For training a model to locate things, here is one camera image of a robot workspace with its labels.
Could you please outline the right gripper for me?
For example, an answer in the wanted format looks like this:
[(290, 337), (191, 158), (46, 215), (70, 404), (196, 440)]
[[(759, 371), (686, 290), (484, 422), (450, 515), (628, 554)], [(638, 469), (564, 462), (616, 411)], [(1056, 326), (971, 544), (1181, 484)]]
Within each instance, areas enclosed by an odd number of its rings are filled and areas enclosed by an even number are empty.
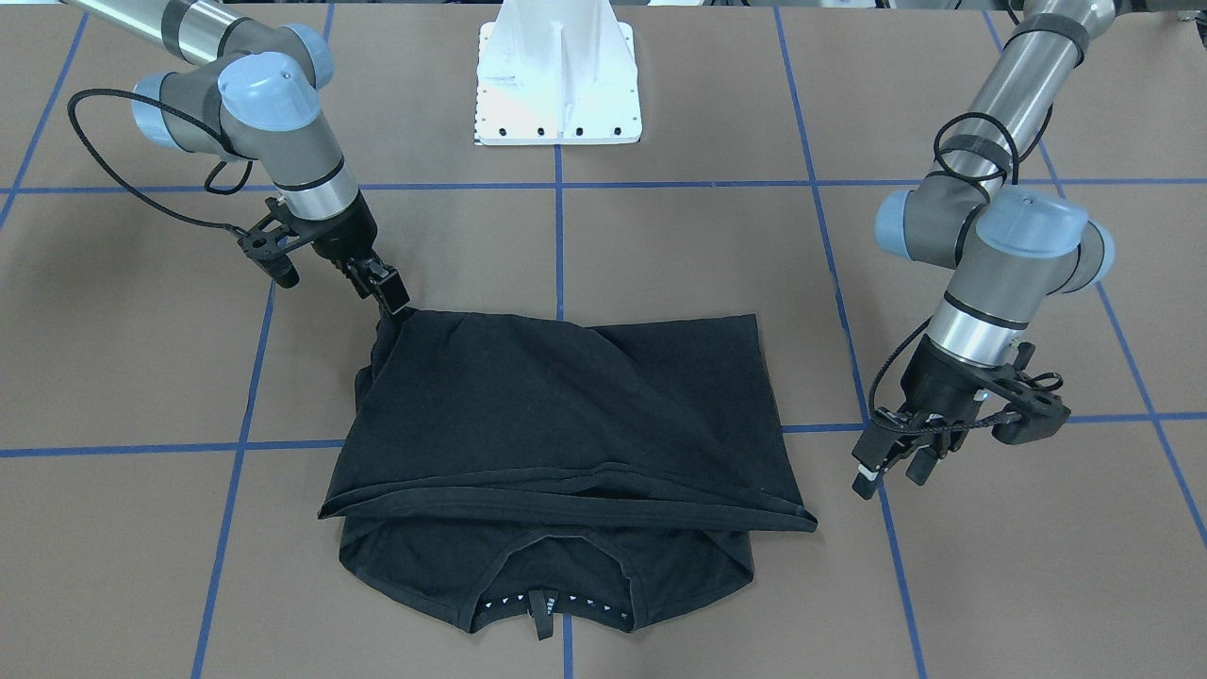
[(378, 224), (365, 197), (356, 197), (332, 218), (307, 219), (307, 227), (317, 232), (315, 253), (343, 268), (358, 298), (373, 295), (387, 315), (401, 314), (409, 305), (410, 295), (396, 268), (371, 263), (378, 257), (373, 248)]

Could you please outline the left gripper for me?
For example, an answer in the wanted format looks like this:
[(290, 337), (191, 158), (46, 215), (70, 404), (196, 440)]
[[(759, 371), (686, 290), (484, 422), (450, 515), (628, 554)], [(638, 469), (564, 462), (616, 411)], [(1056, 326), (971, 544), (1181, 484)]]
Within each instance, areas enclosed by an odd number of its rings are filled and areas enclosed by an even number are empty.
[(912, 460), (906, 478), (919, 487), (925, 486), (939, 461), (966, 441), (967, 431), (947, 431), (947, 426), (975, 421), (980, 409), (975, 394), (986, 371), (987, 365), (958, 359), (931, 336), (921, 336), (900, 377), (905, 400), (896, 411), (896, 423), (906, 431), (925, 429), (908, 437), (880, 426), (885, 420), (877, 414), (877, 426), (865, 426), (851, 452), (858, 461), (851, 485), (855, 493), (870, 501), (884, 474), (905, 460), (909, 451)]

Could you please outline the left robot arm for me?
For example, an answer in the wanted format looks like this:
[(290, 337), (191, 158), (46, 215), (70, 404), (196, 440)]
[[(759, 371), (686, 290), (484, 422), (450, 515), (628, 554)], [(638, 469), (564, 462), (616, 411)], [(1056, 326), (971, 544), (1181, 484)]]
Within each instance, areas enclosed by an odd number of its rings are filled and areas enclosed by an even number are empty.
[(902, 404), (876, 404), (853, 447), (856, 494), (908, 461), (927, 482), (935, 464), (987, 428), (1004, 444), (1053, 437), (1069, 418), (1057, 373), (1030, 375), (1024, 339), (1051, 295), (1100, 283), (1114, 244), (1083, 207), (1020, 185), (1020, 168), (1050, 121), (1053, 103), (1123, 1), (1027, 1), (969, 111), (932, 142), (931, 172), (884, 200), (874, 232), (890, 254), (951, 271), (931, 318), (905, 340)]

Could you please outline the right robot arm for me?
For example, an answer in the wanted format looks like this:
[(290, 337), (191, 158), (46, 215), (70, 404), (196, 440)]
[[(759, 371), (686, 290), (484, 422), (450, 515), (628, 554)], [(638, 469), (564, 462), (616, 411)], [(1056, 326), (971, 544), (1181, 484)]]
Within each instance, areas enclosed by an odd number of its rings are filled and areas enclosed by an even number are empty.
[(321, 109), (320, 90), (336, 74), (323, 35), (307, 25), (266, 27), (211, 1), (82, 1), (78, 8), (192, 66), (121, 90), (145, 137), (215, 156), (220, 166), (264, 168), (276, 189), (264, 218), (247, 228), (220, 224), (260, 270), (293, 287), (290, 251), (309, 245), (384, 314), (406, 309), (404, 280), (373, 250), (377, 222)]

